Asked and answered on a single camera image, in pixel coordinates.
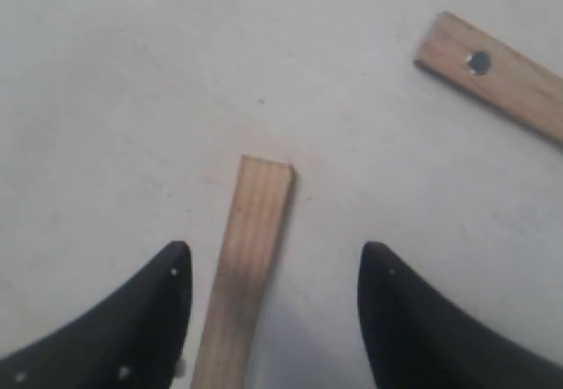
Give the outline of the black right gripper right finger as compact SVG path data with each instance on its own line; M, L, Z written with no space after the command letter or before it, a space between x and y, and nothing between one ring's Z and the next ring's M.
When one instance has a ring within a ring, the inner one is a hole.
M379 388L560 388L562 368L497 334L370 241L359 267L359 322Z

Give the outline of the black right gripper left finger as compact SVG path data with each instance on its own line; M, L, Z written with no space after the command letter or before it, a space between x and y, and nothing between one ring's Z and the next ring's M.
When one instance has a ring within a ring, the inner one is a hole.
M1 360L3 388L169 388L193 295L192 255L173 241L110 296Z

